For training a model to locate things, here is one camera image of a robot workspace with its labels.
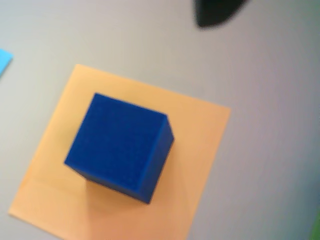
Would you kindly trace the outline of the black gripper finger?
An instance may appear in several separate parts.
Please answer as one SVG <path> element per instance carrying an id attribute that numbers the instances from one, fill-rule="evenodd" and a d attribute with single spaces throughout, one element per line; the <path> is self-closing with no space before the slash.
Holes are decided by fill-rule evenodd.
<path id="1" fill-rule="evenodd" d="M 199 28 L 216 28 L 232 20 L 247 0 L 194 0 L 194 19 Z"/>

